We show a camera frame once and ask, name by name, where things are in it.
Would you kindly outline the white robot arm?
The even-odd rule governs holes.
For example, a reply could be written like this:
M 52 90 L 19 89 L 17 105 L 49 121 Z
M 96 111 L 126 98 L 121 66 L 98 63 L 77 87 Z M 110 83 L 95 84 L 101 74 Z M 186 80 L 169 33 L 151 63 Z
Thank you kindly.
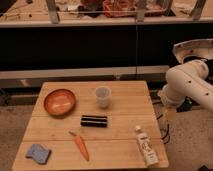
M 209 67 L 202 60 L 192 60 L 170 68 L 166 84 L 158 92 L 163 104 L 164 122 L 170 123 L 186 97 L 213 113 L 213 85 L 206 81 Z

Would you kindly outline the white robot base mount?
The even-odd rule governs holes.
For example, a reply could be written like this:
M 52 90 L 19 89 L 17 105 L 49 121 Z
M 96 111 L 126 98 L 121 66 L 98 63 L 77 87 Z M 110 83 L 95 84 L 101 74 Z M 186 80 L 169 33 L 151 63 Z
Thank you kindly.
M 193 39 L 174 44 L 172 52 L 179 63 L 183 63 L 190 56 L 213 60 L 213 38 Z

